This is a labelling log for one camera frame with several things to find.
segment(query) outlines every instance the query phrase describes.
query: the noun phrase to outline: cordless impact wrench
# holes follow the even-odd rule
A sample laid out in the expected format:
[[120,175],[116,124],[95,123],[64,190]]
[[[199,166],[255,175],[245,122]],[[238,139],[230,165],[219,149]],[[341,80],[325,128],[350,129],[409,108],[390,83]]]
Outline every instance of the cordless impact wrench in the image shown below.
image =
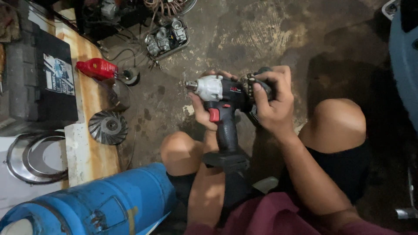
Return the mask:
[[186,82],[186,88],[203,100],[203,107],[210,114],[209,120],[218,126],[216,140],[219,152],[203,155],[202,161],[207,167],[222,167],[226,174],[244,171],[249,167],[247,155],[238,146],[235,110],[239,109],[250,119],[257,121],[254,111],[253,84],[259,83],[264,88],[269,101],[274,97],[274,91],[269,85],[254,78],[255,75],[265,71],[271,71],[271,69],[263,67],[256,73],[247,74],[239,81],[232,81],[220,75],[209,75],[194,82]]

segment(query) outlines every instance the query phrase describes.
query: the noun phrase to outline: red oil bottle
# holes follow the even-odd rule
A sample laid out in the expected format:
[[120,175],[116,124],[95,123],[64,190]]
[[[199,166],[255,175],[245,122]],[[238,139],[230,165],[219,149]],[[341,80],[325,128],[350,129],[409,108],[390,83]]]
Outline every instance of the red oil bottle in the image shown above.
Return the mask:
[[86,62],[79,61],[76,68],[83,74],[99,81],[117,76],[117,66],[101,58],[92,58]]

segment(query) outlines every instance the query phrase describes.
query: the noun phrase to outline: tool brand label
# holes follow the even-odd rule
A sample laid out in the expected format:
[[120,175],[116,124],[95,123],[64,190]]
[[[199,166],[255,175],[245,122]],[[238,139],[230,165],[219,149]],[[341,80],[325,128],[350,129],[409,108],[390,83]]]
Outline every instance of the tool brand label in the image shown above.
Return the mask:
[[75,95],[73,68],[70,64],[46,54],[43,54],[43,64],[48,90]]
[[241,89],[238,89],[237,87],[231,87],[229,90],[232,92],[241,93]]

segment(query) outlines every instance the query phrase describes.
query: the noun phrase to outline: wooden plank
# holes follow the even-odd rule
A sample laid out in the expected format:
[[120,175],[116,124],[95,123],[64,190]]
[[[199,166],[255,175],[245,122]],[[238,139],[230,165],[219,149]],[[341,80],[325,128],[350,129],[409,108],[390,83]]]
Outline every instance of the wooden plank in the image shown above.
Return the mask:
[[[60,13],[70,19],[75,18],[73,9],[63,10]],[[70,44],[73,67],[77,61],[102,57],[96,46],[71,28],[63,23],[55,23],[55,25],[56,36]],[[106,99],[99,96],[98,84],[93,79],[75,69],[73,73],[79,121],[64,129],[70,186],[120,172],[116,146],[98,143],[91,138],[88,131],[89,119],[106,106],[103,103]]]

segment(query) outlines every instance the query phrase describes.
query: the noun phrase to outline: stained floor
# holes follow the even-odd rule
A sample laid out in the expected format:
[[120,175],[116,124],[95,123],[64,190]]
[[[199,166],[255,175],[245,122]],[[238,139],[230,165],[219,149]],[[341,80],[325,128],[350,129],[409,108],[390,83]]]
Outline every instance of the stained floor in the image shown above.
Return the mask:
[[[135,128],[132,167],[161,161],[159,146],[170,133],[182,130],[202,139],[204,129],[194,121],[184,81],[208,69],[242,75],[262,66],[289,65],[295,130],[327,98],[350,98],[366,115],[374,158],[366,195],[357,204],[361,216],[397,231],[417,229],[413,221],[397,220],[395,213],[395,208],[408,206],[405,163],[414,150],[415,132],[404,122],[407,113],[390,72],[390,21],[380,12],[385,2],[198,0],[184,16],[191,38],[187,49],[160,61],[162,71],[150,71],[148,60],[137,58],[142,76],[132,90],[139,114],[135,105],[124,113],[130,130],[121,146],[123,162],[134,145]],[[138,34],[139,26],[131,30]],[[146,31],[142,29],[142,39]],[[104,44],[111,56],[130,47],[114,37]],[[119,65],[130,56],[123,54]],[[240,146],[252,156],[250,181],[278,177],[283,162],[274,140],[256,131],[244,115],[239,120]]]

